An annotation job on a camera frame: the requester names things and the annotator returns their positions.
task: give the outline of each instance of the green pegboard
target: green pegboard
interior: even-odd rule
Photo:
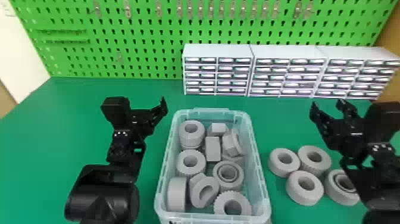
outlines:
[[[370,46],[397,3],[313,0],[307,11],[309,0],[10,1],[51,76],[139,79],[181,79],[185,43]]]

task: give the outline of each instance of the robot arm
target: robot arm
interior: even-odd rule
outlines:
[[[125,97],[106,98],[101,105],[114,127],[107,153],[109,165],[86,165],[65,205],[64,215],[81,224],[133,223],[139,213],[135,186],[146,151],[145,138],[168,113],[165,99],[150,110],[131,110]]]
[[[365,223],[389,216],[400,222],[400,157],[395,155],[395,148],[389,142],[400,130],[400,103],[373,104],[364,118],[345,100],[338,100],[336,107],[343,112],[342,119],[330,117],[316,103],[311,106],[310,119],[317,125],[328,148],[343,156],[340,166],[354,184],[361,201],[371,210],[365,216],[368,219],[364,219]],[[369,157],[371,166],[366,166]]]

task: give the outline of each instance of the table surface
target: table surface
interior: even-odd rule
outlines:
[[[312,207],[293,202],[285,180],[268,169],[270,151],[277,147],[297,151],[302,145],[327,150],[308,118],[311,99],[184,96],[182,83],[169,80],[52,78],[0,120],[0,223],[69,223],[64,204],[85,164],[105,164],[113,131],[100,105],[106,97],[125,96],[132,108],[151,108],[165,96],[169,113],[146,139],[147,151],[139,179],[140,212],[136,223],[158,223],[153,203],[165,144],[175,111],[194,107],[223,107],[247,112],[278,224],[361,223],[367,209],[336,204],[326,195]],[[336,100],[318,99],[319,106],[340,118]],[[351,101],[364,115],[369,101]],[[399,133],[393,138],[400,147]],[[332,168],[340,154],[327,151]]]

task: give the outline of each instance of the clear plastic bin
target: clear plastic bin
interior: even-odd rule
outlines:
[[[169,180],[176,175],[176,158],[181,152],[179,142],[179,126],[185,120],[198,120],[205,128],[212,122],[222,122],[229,128],[237,128],[243,149],[247,150],[245,164],[245,181],[241,193],[252,205],[252,216],[220,215],[214,214],[213,204],[204,208],[196,209],[188,202],[186,213],[168,211],[166,202],[166,190]],[[251,119],[248,114],[241,111],[230,111],[224,108],[195,108],[193,110],[179,110],[175,113],[167,147],[165,148],[164,160],[161,167],[160,179],[154,199],[154,210],[162,224],[183,223],[251,223],[262,224],[271,222],[271,204],[265,185],[263,168],[255,142]]]

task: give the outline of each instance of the gray plastic part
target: gray plastic part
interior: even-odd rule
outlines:
[[[198,173],[204,173],[205,157],[197,150],[184,150],[178,154],[176,170],[179,176],[191,178]]]
[[[228,131],[224,123],[212,123],[207,129],[207,136],[223,136]]]
[[[329,172],[324,187],[329,198],[341,205],[354,206],[360,200],[354,185],[343,170]]]
[[[270,153],[268,167],[276,176],[286,178],[300,168],[300,159],[287,148],[276,148]]]
[[[185,212],[187,179],[174,177],[170,179],[167,190],[167,210]]]
[[[221,161],[220,137],[205,137],[205,158],[207,162]]]
[[[196,150],[200,148],[204,136],[204,125],[197,120],[187,120],[179,127],[179,140],[182,150]]]
[[[212,175],[220,183],[221,192],[240,191],[245,178],[243,168],[232,161],[217,163],[212,170]]]
[[[238,164],[242,168],[245,165],[245,157],[243,155],[230,156],[225,151],[222,152],[222,160],[223,161],[225,161],[225,160],[232,161],[232,162]]]
[[[241,193],[236,191],[226,191],[218,195],[214,203],[215,214],[239,214],[241,216],[251,216],[252,207],[249,200]]]
[[[297,155],[301,161],[300,169],[310,172],[316,177],[320,177],[332,164],[328,153],[312,145],[304,145],[299,149]]]
[[[289,175],[286,182],[286,192],[296,203],[303,206],[313,206],[324,195],[324,187],[312,173],[298,170]]]
[[[198,209],[209,206],[219,191],[220,184],[214,177],[199,173],[189,180],[190,201]]]
[[[222,149],[231,157],[245,154],[240,145],[238,130],[232,129],[229,134],[222,136]]]

